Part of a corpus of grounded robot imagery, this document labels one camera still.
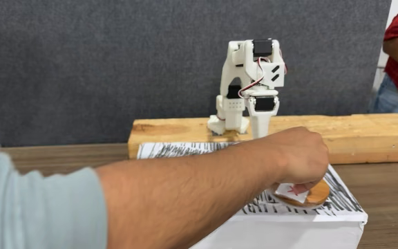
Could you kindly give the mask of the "person's hand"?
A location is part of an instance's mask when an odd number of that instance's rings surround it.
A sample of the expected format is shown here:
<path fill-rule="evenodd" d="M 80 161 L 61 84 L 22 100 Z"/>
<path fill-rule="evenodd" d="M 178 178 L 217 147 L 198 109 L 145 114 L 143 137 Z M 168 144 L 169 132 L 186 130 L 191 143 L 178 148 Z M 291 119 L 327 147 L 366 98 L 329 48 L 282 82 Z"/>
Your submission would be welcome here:
<path fill-rule="evenodd" d="M 319 133 L 305 127 L 286 129 L 270 136 L 278 161 L 277 183 L 292 184 L 300 194 L 319 183 L 329 164 L 328 147 Z"/>

